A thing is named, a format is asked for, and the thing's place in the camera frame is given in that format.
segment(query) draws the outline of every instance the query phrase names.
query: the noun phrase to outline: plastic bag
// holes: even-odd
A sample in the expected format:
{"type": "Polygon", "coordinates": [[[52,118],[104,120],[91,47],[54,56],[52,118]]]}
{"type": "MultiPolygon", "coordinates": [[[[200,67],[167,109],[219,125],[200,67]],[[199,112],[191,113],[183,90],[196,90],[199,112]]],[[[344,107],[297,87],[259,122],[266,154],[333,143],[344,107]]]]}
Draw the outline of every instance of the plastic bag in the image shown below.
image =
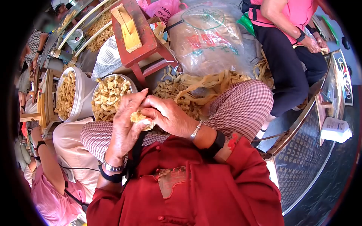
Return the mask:
{"type": "Polygon", "coordinates": [[[145,9],[148,7],[147,0],[137,0],[137,4],[141,6],[142,9],[145,9]]]}
{"type": "Polygon", "coordinates": [[[92,81],[102,78],[122,67],[115,36],[110,37],[99,49],[97,61],[92,73],[92,81]]]}
{"type": "Polygon", "coordinates": [[[169,20],[171,49],[183,71],[193,76],[218,74],[224,70],[250,76],[241,33],[223,3],[205,2],[184,9],[169,20]]]}
{"type": "Polygon", "coordinates": [[[168,19],[181,10],[180,5],[187,8],[187,5],[179,0],[159,0],[151,3],[145,11],[150,17],[159,17],[167,25],[168,19]]]}

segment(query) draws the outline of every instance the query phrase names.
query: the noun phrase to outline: woman in pink shirt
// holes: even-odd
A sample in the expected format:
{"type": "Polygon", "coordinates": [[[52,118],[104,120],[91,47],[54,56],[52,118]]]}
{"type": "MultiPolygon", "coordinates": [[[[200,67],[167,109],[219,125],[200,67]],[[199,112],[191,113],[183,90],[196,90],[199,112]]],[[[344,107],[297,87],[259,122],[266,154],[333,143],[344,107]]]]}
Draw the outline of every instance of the woman in pink shirt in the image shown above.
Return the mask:
{"type": "Polygon", "coordinates": [[[257,138],[262,138],[270,121],[302,104],[309,87],[327,72],[321,48],[328,46],[311,21],[318,4],[318,0],[245,0],[243,3],[243,11],[249,10],[275,85],[273,109],[257,138]],[[305,27],[317,41],[304,34],[305,27]]]}
{"type": "Polygon", "coordinates": [[[92,118],[87,118],[57,126],[52,135],[54,150],[44,142],[39,127],[31,131],[33,144],[38,149],[35,154],[38,167],[29,188],[30,196],[47,225],[65,226],[80,214],[86,221],[85,206],[92,201],[99,177],[97,158],[80,141],[80,130],[91,121],[92,118]],[[73,169],[71,172],[59,162],[66,167],[95,170],[73,169]]]}

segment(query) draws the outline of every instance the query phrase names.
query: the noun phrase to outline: pink plastic bag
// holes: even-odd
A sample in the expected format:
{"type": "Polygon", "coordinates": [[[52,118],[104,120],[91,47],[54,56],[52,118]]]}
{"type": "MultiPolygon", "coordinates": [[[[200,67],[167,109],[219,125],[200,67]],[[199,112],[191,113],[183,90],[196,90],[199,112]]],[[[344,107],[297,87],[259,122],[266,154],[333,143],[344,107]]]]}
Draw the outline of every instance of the pink plastic bag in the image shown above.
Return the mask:
{"type": "Polygon", "coordinates": [[[145,11],[150,17],[159,17],[167,25],[168,19],[181,11],[180,5],[187,8],[187,5],[179,0],[159,0],[151,3],[145,11]]]}
{"type": "Polygon", "coordinates": [[[137,3],[142,9],[146,9],[148,7],[147,0],[137,0],[137,3]]]}

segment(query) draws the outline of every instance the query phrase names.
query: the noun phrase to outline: red jacket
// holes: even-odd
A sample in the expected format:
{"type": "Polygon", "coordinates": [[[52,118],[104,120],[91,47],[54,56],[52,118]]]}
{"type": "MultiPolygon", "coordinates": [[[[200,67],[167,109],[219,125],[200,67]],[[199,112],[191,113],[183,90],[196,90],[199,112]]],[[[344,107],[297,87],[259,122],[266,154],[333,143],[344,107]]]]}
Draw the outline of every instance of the red jacket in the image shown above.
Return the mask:
{"type": "Polygon", "coordinates": [[[284,225],[280,192],[244,137],[226,164],[216,164],[206,163],[191,142],[171,136],[143,148],[135,174],[121,195],[96,190],[89,226],[284,225]]]}

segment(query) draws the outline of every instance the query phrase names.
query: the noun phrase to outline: silver wristwatch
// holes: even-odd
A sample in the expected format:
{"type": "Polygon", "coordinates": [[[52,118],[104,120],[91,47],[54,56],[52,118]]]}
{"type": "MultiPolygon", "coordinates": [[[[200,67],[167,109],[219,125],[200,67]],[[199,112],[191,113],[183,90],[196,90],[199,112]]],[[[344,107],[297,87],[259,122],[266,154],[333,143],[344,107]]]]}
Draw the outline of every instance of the silver wristwatch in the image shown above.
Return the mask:
{"type": "Polygon", "coordinates": [[[103,165],[104,165],[104,167],[106,168],[107,171],[110,171],[110,172],[120,172],[120,171],[122,171],[122,170],[126,167],[126,165],[127,165],[128,154],[125,155],[123,164],[122,164],[121,166],[117,166],[117,167],[109,165],[109,164],[106,162],[106,158],[105,158],[105,157],[106,157],[106,152],[105,152],[104,155],[103,155],[103,165]]]}
{"type": "Polygon", "coordinates": [[[197,132],[200,130],[202,123],[203,123],[203,121],[200,120],[200,123],[196,126],[195,131],[191,134],[190,140],[194,140],[194,139],[195,139],[196,134],[197,134],[197,132]]]}

